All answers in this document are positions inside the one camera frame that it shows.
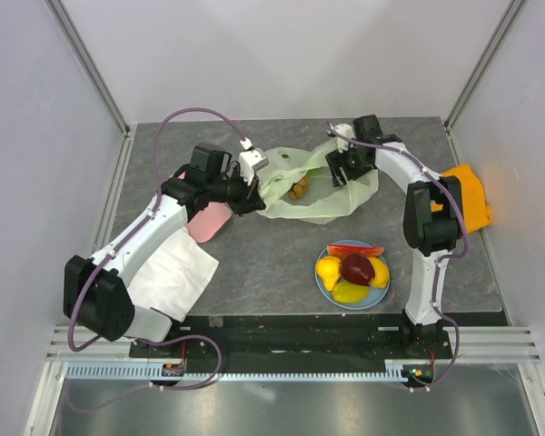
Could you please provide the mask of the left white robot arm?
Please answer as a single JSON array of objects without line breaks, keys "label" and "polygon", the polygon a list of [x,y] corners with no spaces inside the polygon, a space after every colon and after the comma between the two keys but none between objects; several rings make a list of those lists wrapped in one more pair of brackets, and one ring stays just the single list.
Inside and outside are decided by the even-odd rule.
[{"label": "left white robot arm", "polygon": [[268,164],[267,156],[246,140],[241,144],[236,159],[216,145],[195,146],[191,161],[160,182],[152,201],[119,236],[90,256],[75,255],[66,263],[63,310],[73,351],[81,349],[74,342],[76,325],[109,342],[122,337],[164,340],[172,319],[135,305],[128,287],[154,252],[209,203],[225,203],[238,215],[264,209],[257,173]]}]

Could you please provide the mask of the orange cloth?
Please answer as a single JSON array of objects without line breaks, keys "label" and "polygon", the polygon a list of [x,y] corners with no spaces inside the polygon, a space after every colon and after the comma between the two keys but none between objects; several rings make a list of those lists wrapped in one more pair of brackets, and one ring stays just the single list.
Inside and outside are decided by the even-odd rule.
[{"label": "orange cloth", "polygon": [[462,163],[440,173],[440,176],[454,176],[461,183],[462,216],[468,234],[493,223],[491,207],[487,203],[482,182],[469,164]]}]

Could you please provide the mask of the yellow fake lemon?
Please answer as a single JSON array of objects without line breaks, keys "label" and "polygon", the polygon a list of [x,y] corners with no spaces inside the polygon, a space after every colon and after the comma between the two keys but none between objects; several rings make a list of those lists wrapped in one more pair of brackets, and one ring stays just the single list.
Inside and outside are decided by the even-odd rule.
[{"label": "yellow fake lemon", "polygon": [[390,270],[387,264],[379,257],[369,257],[369,262],[374,271],[371,287],[384,289],[390,282]]}]

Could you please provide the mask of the yellow green fake starfruit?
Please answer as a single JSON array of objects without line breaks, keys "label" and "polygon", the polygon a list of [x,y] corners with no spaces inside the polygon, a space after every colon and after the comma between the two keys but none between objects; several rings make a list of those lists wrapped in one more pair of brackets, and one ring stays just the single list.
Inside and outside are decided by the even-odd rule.
[{"label": "yellow green fake starfruit", "polygon": [[335,302],[354,304],[361,302],[370,294],[370,287],[350,282],[338,282],[331,291]]}]

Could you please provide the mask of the red fake watermelon slice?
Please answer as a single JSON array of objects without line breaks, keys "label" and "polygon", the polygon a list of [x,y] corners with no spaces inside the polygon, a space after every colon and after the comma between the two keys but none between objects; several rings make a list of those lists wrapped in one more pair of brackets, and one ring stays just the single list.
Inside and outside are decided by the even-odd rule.
[{"label": "red fake watermelon slice", "polygon": [[360,246],[350,244],[330,244],[326,248],[327,253],[339,258],[340,260],[346,259],[349,255],[359,254],[362,257],[379,257],[384,253],[384,248],[380,246]]}]

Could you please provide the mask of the pale green plastic bag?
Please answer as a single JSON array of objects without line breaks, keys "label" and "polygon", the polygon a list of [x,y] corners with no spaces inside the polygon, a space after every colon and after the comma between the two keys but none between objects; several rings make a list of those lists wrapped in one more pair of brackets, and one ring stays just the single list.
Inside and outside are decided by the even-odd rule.
[{"label": "pale green plastic bag", "polygon": [[[367,202],[378,191],[378,172],[372,170],[343,187],[333,187],[325,156],[335,149],[336,141],[331,139],[311,151],[288,147],[266,151],[269,164],[258,172],[259,194],[266,208],[259,215],[269,219],[327,224],[351,215]],[[300,200],[292,200],[288,195],[292,185],[308,170],[320,167],[324,168],[325,175],[310,178],[308,193]]]}]

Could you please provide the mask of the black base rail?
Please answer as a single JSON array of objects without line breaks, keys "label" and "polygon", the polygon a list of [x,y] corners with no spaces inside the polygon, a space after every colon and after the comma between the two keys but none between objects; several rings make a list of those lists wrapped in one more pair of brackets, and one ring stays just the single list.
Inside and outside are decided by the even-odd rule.
[{"label": "black base rail", "polygon": [[183,343],[137,343],[132,358],[183,357],[191,372],[372,372],[388,360],[449,359],[444,322],[412,327],[399,314],[190,316],[169,331]]}]

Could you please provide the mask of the white cloth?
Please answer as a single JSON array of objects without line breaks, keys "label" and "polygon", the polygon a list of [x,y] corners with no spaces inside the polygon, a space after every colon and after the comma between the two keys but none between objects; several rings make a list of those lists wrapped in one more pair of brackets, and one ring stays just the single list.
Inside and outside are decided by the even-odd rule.
[{"label": "white cloth", "polygon": [[181,322],[212,280],[219,262],[181,228],[143,264],[131,281],[132,302]]}]

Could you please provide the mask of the brown fake walnut cluster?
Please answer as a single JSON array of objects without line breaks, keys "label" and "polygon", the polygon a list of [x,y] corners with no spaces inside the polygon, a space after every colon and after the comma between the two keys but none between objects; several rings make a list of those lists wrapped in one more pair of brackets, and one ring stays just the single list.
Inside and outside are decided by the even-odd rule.
[{"label": "brown fake walnut cluster", "polygon": [[302,199],[309,191],[310,176],[306,174],[298,182],[294,183],[290,188],[288,195],[296,201]]}]

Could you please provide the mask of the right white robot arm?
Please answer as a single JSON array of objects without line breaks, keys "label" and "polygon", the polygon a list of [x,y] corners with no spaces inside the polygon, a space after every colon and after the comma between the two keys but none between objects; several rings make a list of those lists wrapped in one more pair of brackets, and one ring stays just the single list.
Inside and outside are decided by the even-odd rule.
[{"label": "right white robot arm", "polygon": [[422,163],[395,134],[385,134],[375,115],[352,124],[327,124],[336,148],[326,156],[332,182],[342,187],[372,170],[387,174],[405,193],[402,230],[412,249],[410,297],[399,332],[407,352],[424,352],[444,341],[441,296],[449,260],[467,234],[462,213],[461,182]]}]

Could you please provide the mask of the dark red fake apple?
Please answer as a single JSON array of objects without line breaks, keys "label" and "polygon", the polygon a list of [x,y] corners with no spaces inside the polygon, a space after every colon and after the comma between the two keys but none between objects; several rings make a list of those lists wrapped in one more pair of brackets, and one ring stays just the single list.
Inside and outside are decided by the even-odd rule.
[{"label": "dark red fake apple", "polygon": [[368,258],[352,254],[342,260],[341,277],[346,282],[369,286],[374,277],[374,271]]}]

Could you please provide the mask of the pink cloth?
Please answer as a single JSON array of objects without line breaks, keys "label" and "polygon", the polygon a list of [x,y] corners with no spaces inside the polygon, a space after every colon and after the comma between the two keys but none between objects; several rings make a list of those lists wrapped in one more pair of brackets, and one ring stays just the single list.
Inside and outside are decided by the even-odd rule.
[{"label": "pink cloth", "polygon": [[232,215],[232,210],[227,204],[210,202],[189,223],[179,229],[177,233],[187,231],[197,243],[207,243],[222,230],[232,218]]}]

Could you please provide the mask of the yellow fake pear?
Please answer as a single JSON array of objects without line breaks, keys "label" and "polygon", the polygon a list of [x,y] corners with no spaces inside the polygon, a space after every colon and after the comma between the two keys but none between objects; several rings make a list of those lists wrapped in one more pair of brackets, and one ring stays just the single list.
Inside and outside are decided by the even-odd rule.
[{"label": "yellow fake pear", "polygon": [[332,292],[341,279],[342,261],[335,256],[325,256],[317,261],[315,271],[325,289]]}]

